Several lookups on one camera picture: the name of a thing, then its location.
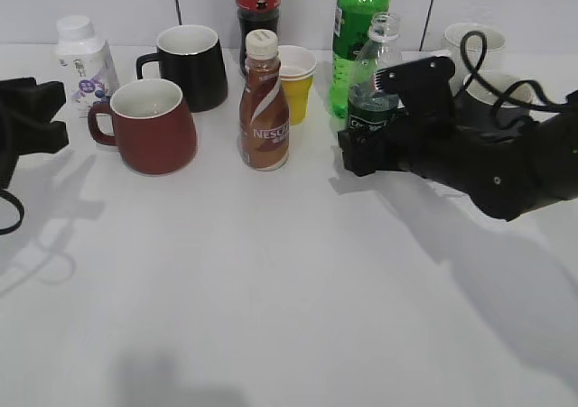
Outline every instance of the white mug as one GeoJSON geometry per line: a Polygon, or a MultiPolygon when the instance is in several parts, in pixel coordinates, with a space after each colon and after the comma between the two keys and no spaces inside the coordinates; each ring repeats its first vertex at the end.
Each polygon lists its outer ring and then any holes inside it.
{"type": "MultiPolygon", "coordinates": [[[[461,88],[464,78],[470,73],[461,59],[460,44],[461,39],[470,31],[481,31],[488,39],[488,53],[481,69],[499,70],[502,67],[504,50],[506,49],[506,38],[494,28],[481,23],[455,23],[450,25],[443,33],[442,47],[446,49],[455,63],[455,75],[450,80],[452,93],[455,95],[461,88]]],[[[468,58],[473,66],[478,63],[481,55],[481,39],[472,37],[467,44],[468,58]]]]}

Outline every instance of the clear plastic bottle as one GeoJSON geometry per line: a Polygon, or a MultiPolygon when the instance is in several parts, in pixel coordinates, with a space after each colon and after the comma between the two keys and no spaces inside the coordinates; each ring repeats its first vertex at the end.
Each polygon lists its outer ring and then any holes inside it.
{"type": "Polygon", "coordinates": [[[107,103],[118,89],[118,77],[108,42],[95,34],[87,16],[73,15],[57,24],[56,56],[62,82],[79,117],[86,118],[96,103],[107,103]]]}
{"type": "Polygon", "coordinates": [[[330,101],[335,116],[347,116],[350,70],[368,41],[374,14],[387,12],[391,0],[337,0],[333,33],[333,82],[330,101]]]}
{"type": "Polygon", "coordinates": [[[369,41],[359,53],[350,76],[348,95],[349,129],[365,128],[372,132],[389,123],[399,106],[399,97],[377,91],[377,70],[401,64],[397,48],[400,18],[396,14],[376,14],[368,31],[369,41]]]}

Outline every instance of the water bottle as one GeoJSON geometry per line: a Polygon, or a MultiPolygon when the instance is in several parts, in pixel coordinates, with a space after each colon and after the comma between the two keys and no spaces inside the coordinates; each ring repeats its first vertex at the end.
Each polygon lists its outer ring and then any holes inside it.
{"type": "Polygon", "coordinates": [[[376,132],[387,125],[399,106],[399,97],[376,90],[377,70],[402,63],[397,47],[400,18],[376,14],[368,31],[369,40],[355,60],[350,76],[347,127],[376,132]]]}
{"type": "Polygon", "coordinates": [[[337,0],[333,33],[333,83],[330,101],[338,118],[347,116],[350,70],[368,41],[373,15],[389,10],[391,0],[337,0]]]}

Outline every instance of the white bottle cap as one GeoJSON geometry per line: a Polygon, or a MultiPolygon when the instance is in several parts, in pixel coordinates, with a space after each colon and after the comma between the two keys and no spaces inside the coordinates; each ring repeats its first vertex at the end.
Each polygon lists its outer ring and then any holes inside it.
{"type": "Polygon", "coordinates": [[[73,15],[63,17],[56,23],[61,40],[78,42],[95,36],[94,26],[87,16],[73,15]]]}
{"type": "Polygon", "coordinates": [[[277,34],[269,30],[254,30],[247,34],[247,55],[254,60],[271,60],[278,54],[277,34]]]}

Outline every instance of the black mug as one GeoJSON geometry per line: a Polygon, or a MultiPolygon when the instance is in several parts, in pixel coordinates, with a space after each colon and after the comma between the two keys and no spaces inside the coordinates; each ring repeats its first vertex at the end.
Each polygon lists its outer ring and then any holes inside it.
{"type": "Polygon", "coordinates": [[[180,25],[161,32],[156,53],[136,60],[136,76],[143,66],[158,61],[161,78],[181,87],[191,112],[208,111],[228,95],[227,73],[219,36],[209,27],[180,25]]]}

